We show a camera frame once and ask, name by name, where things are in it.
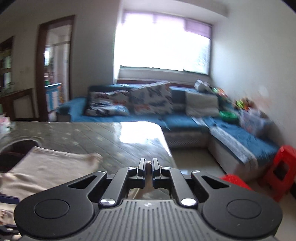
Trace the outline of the beige cloth garment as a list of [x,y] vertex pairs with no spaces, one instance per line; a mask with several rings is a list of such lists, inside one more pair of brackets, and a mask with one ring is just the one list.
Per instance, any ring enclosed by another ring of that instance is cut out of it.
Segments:
[[1,176],[1,193],[20,200],[97,171],[100,154],[73,154],[40,147]]

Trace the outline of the red plastic stool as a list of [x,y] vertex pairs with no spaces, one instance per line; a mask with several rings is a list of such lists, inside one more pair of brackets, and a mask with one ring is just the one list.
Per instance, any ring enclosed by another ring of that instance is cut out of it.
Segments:
[[263,177],[263,184],[273,191],[277,202],[287,194],[295,180],[295,148],[284,145],[278,150],[273,163]]

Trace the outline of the blue corner sofa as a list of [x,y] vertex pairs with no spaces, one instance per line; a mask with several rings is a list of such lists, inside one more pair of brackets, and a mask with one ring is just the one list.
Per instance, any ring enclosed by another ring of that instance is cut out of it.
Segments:
[[187,90],[172,88],[173,112],[170,114],[136,115],[129,95],[129,115],[88,116],[85,114],[90,92],[126,90],[132,86],[91,86],[86,97],[77,97],[57,109],[58,121],[123,123],[148,121],[159,125],[169,148],[198,147],[207,149],[227,174],[239,176],[244,181],[259,178],[271,165],[278,152],[275,144],[257,138],[241,127],[228,124],[220,118],[188,116],[185,113]]

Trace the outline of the black round induction cooktop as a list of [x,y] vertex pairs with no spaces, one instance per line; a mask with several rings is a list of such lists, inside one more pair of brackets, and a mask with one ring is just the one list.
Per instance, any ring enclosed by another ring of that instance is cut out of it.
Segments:
[[1,173],[10,171],[17,165],[33,147],[39,147],[40,143],[36,140],[22,139],[7,144],[1,148],[0,168]]

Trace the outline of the clear plastic storage box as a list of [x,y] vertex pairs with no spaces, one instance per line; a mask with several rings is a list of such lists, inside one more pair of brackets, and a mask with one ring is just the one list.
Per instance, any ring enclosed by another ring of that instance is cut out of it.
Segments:
[[269,118],[262,118],[250,111],[241,110],[239,124],[247,132],[260,138],[266,135],[271,125],[271,120]]

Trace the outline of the green bowl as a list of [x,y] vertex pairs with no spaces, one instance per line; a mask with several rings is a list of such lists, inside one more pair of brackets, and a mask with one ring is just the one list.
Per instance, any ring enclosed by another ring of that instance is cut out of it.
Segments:
[[227,123],[236,123],[239,121],[239,118],[236,114],[225,110],[220,111],[220,117],[224,122]]

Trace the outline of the tissue box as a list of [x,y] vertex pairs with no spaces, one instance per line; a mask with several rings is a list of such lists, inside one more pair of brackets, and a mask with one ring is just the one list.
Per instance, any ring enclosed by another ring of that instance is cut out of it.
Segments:
[[9,116],[1,114],[0,116],[0,139],[10,132],[11,120]]

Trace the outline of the colourful plush toys pile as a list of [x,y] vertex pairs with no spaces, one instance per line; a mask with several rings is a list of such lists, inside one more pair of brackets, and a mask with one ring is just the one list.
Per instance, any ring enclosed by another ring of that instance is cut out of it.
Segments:
[[254,108],[254,102],[251,99],[245,97],[239,100],[234,100],[233,107],[238,110],[242,109],[248,111],[250,108]]

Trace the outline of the grey cushion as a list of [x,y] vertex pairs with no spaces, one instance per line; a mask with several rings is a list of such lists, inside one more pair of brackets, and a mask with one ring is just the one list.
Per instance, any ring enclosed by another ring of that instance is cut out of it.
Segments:
[[186,115],[193,117],[219,116],[218,97],[213,94],[186,91]]

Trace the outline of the butterfly pillow left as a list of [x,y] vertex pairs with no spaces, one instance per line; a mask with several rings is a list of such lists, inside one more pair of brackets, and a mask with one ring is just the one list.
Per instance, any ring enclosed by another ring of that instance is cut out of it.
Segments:
[[89,102],[85,111],[88,116],[127,116],[130,114],[130,93],[126,90],[110,92],[90,92]]

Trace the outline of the butterfly pillow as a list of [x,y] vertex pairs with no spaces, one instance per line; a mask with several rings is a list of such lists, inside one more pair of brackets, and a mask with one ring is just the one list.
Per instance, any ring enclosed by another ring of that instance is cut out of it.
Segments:
[[85,111],[88,116],[127,116],[130,114],[130,93],[126,90],[110,92],[90,92],[89,102]]
[[130,98],[133,112],[136,115],[163,115],[173,112],[173,97],[168,81],[132,88]]

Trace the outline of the dark wooden cabinet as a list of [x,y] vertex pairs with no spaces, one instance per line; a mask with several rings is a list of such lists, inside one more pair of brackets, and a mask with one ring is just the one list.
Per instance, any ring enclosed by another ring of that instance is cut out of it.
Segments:
[[1,42],[1,114],[5,114],[11,120],[17,120],[14,101],[29,97],[32,109],[32,118],[25,120],[33,120],[36,118],[36,111],[33,100],[33,88],[14,90],[12,82],[12,49],[14,36]]

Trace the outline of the blue white cabinet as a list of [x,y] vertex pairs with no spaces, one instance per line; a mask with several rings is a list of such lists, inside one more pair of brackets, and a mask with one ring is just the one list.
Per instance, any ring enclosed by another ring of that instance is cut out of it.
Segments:
[[61,83],[54,83],[45,86],[47,111],[51,112],[59,107],[59,90]]

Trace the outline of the panda plush toy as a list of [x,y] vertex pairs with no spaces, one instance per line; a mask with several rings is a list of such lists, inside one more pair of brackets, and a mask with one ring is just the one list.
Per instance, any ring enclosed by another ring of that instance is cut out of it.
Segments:
[[212,93],[212,87],[208,82],[203,82],[202,80],[197,80],[194,84],[194,88],[198,92],[203,92],[203,93]]

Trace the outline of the butterfly pillow right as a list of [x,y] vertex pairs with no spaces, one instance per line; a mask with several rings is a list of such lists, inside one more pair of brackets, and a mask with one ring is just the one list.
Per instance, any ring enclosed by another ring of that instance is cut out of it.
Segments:
[[173,97],[168,81],[132,88],[130,98],[133,112],[136,115],[163,115],[173,112]]

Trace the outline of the window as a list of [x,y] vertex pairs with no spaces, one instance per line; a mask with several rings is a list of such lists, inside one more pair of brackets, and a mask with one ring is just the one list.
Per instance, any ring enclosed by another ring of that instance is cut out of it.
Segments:
[[161,13],[124,11],[119,25],[119,65],[207,75],[212,26]]

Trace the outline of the brown door frame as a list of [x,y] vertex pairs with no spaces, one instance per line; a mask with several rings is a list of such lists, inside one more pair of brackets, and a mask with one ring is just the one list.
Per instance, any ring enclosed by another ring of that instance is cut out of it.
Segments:
[[46,103],[46,90],[44,86],[44,51],[46,47],[46,39],[48,30],[53,28],[63,27],[65,25],[72,25],[70,33],[70,51],[69,51],[69,68],[68,68],[68,84],[69,84],[69,97],[72,99],[72,86],[71,86],[71,55],[72,55],[72,39],[73,28],[75,26],[76,15],[65,16],[39,25],[37,34],[37,47],[36,47],[36,62],[35,62],[35,90],[38,108],[38,121],[48,121],[47,103]]

